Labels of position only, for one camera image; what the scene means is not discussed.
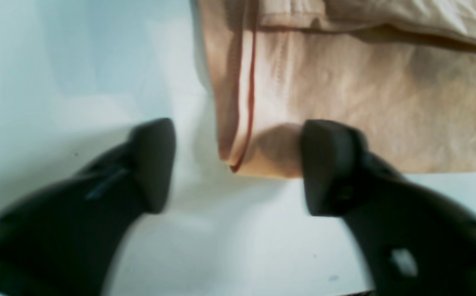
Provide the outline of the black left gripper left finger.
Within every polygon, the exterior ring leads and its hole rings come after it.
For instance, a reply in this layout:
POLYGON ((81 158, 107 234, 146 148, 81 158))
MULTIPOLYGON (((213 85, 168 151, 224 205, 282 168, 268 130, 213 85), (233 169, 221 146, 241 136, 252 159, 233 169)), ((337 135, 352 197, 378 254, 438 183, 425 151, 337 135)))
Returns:
POLYGON ((0 293, 100 296, 118 247, 167 202, 176 152, 170 118, 136 126, 81 171, 0 213, 0 293))

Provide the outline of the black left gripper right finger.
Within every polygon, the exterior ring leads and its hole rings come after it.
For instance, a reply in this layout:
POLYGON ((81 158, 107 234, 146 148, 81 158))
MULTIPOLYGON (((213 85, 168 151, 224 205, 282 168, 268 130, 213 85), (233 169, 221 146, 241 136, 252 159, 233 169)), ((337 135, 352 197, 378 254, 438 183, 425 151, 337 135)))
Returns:
POLYGON ((332 120, 301 133, 309 213, 339 217, 379 296, 476 296, 476 215, 408 181, 371 153, 364 134, 332 120))

